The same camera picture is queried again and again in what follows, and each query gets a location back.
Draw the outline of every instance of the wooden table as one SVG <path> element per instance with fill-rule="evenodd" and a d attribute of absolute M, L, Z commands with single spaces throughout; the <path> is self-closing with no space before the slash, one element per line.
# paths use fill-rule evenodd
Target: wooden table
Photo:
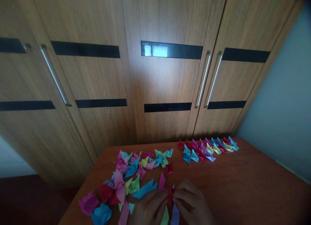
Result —
<path fill-rule="evenodd" d="M 191 160 L 186 163 L 183 153 L 177 148 L 178 142 L 118 146 L 106 148 L 91 173 L 81 186 L 68 210 L 60 221 L 64 224 L 93 224 L 91 217 L 84 215 L 78 199 L 95 190 L 100 199 L 98 184 L 110 179 L 120 149 L 131 153 L 140 151 L 166 151 L 174 148 L 172 158 L 174 173 L 167 175 L 161 165 L 147 173 L 141 186 L 155 179 L 159 181 L 161 172 L 166 178 L 165 187 L 178 185 L 184 178 L 199 187 L 206 198 L 218 224 L 302 224 L 310 213 L 310 185 L 283 168 L 242 138 L 234 139 L 240 148 L 237 152 L 214 153 L 217 159 L 212 163 Z M 128 195 L 134 203 L 135 198 Z M 109 224 L 118 224 L 118 206 L 112 207 L 113 215 Z"/>

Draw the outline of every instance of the black glass strip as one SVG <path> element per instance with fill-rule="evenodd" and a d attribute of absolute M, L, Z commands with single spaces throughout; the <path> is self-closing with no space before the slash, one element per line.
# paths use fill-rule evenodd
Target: black glass strip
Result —
<path fill-rule="evenodd" d="M 90 107 L 125 107 L 126 99 L 75 100 L 78 108 Z"/>
<path fill-rule="evenodd" d="M 0 102 L 0 111 L 25 111 L 55 109 L 52 101 L 10 101 Z"/>
<path fill-rule="evenodd" d="M 26 53 L 19 39 L 0 37 L 0 52 Z"/>
<path fill-rule="evenodd" d="M 141 41 L 142 56 L 201 59 L 203 46 Z"/>
<path fill-rule="evenodd" d="M 246 101 L 209 102 L 207 109 L 244 108 Z"/>
<path fill-rule="evenodd" d="M 145 112 L 171 112 L 191 110 L 192 103 L 144 104 Z"/>
<path fill-rule="evenodd" d="M 225 48 L 222 60 L 265 63 L 269 54 L 269 51 Z"/>
<path fill-rule="evenodd" d="M 119 46 L 51 41 L 57 55 L 120 58 Z"/>

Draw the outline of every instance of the human hand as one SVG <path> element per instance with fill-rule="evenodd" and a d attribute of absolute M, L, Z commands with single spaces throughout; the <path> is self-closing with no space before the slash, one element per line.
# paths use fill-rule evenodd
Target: human hand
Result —
<path fill-rule="evenodd" d="M 181 203 L 181 200 L 187 202 L 192 209 L 188 211 Z M 173 193 L 173 202 L 189 225 L 216 224 L 202 191 L 189 180 L 184 179 L 176 187 Z"/>
<path fill-rule="evenodd" d="M 129 225 L 159 225 L 161 223 L 167 192 L 153 190 L 135 203 Z"/>

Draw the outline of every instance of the white wall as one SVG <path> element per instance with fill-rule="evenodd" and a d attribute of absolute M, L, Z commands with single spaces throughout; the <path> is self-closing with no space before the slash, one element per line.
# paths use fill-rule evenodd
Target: white wall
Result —
<path fill-rule="evenodd" d="M 36 172 L 0 136 L 0 178 L 33 174 Z"/>
<path fill-rule="evenodd" d="M 305 5 L 237 137 L 311 182 L 311 6 Z"/>

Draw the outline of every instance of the floor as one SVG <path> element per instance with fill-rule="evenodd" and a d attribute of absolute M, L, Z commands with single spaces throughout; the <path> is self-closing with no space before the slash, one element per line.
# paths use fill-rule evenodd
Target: floor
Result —
<path fill-rule="evenodd" d="M 38 175 L 0 179 L 3 224 L 58 224 L 80 187 L 56 191 Z"/>

